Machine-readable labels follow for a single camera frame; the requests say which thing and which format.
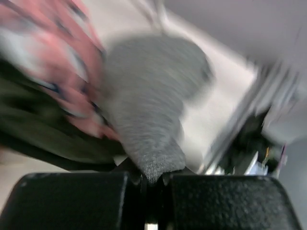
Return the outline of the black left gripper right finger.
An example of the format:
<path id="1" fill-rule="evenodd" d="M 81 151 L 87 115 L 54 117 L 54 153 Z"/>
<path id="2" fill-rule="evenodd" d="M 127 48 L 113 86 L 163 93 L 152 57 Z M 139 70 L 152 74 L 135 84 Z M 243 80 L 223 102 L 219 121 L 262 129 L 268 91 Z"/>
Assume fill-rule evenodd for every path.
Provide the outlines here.
<path id="1" fill-rule="evenodd" d="M 171 177 L 165 230 L 299 230 L 288 195 L 267 176 Z"/>

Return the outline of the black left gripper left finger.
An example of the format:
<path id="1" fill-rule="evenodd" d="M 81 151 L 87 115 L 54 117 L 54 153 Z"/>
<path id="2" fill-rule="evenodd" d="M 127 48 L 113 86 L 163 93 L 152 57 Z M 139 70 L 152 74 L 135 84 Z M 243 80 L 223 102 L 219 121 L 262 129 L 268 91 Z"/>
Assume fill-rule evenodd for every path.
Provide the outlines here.
<path id="1" fill-rule="evenodd" d="M 126 173 L 31 173 L 13 187 L 2 230 L 132 230 Z"/>

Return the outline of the olive green shorts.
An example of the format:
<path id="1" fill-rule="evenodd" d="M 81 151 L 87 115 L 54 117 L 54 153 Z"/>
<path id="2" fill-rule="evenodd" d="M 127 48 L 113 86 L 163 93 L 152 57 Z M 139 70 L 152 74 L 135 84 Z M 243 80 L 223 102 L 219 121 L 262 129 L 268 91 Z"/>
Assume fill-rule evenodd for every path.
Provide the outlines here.
<path id="1" fill-rule="evenodd" d="M 122 145 L 72 125 L 58 103 L 10 62 L 0 60 L 0 143 L 68 171 L 110 171 Z"/>

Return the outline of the grey shorts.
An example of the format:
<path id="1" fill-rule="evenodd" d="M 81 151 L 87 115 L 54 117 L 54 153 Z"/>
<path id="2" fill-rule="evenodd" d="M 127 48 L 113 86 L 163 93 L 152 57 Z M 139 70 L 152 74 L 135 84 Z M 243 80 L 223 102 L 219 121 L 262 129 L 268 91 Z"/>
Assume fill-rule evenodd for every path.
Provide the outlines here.
<path id="1" fill-rule="evenodd" d="M 183 37 L 147 34 L 119 40 L 111 47 L 101 107 L 149 183 L 185 168 L 186 158 L 177 143 L 184 104 L 211 78 L 205 53 Z"/>

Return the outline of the pink shark print shorts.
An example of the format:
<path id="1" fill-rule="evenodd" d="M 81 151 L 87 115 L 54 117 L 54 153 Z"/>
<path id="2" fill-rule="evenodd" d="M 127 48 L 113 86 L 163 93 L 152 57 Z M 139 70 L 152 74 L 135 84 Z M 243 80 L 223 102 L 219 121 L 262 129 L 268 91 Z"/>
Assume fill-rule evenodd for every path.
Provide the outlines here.
<path id="1" fill-rule="evenodd" d="M 104 49 L 80 0 L 3 0 L 1 47 L 50 94 L 68 120 L 96 137 L 118 139 L 97 106 Z"/>

